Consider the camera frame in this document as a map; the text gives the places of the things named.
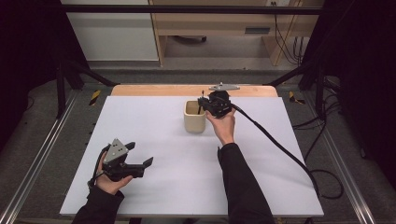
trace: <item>white table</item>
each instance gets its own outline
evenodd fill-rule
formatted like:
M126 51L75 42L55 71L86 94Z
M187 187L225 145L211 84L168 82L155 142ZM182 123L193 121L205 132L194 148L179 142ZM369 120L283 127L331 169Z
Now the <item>white table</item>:
M108 96L92 138L67 193L61 214L73 216L85 204L87 181L100 150L114 138L136 142L127 163L154 157L143 178L121 191L123 217L218 217L227 201L217 158L218 138L210 122L201 134L187 133L183 105L193 96ZM283 101L278 97L232 97L300 161L301 151ZM241 114L235 142L241 147L275 217L320 217L323 211L303 169Z

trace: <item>black sleeve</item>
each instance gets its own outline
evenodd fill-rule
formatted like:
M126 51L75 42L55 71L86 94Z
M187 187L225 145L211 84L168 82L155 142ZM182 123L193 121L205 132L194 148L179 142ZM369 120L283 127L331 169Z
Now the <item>black sleeve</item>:
M72 224L114 224L123 198L120 191L112 195L94 186L87 203L78 210Z
M268 202L235 143L218 151L230 224L275 224Z

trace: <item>cup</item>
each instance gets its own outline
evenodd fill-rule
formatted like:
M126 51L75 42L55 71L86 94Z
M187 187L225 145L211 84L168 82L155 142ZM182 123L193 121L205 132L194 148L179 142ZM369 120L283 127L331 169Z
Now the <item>cup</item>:
M202 133L205 130L205 120L205 111L202 108L199 109L198 101L187 101L184 105L184 128L186 131Z

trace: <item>silver bracket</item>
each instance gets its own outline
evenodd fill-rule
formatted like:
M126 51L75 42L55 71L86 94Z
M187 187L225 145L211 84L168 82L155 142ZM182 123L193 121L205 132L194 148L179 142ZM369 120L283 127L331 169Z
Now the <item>silver bracket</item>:
M103 163L108 164L109 162L114 161L117 158L127 154L128 151L128 148L118 138L115 138L110 148L108 149Z
M223 84L222 82L220 82L219 85L210 87L209 89L212 91L234 91L234 90L239 90L240 88L235 85Z

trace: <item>person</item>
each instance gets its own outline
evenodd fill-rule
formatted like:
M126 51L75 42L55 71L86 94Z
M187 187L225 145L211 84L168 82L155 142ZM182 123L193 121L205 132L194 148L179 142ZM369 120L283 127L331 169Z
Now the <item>person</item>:
M206 111L215 134L222 144L218 150L225 194L228 202L228 222L231 224L275 224L271 209L254 174L233 139L235 110L221 119ZM132 180L131 176L112 182L106 175L97 178L87 203L76 214L73 224L114 223L123 195L120 189Z

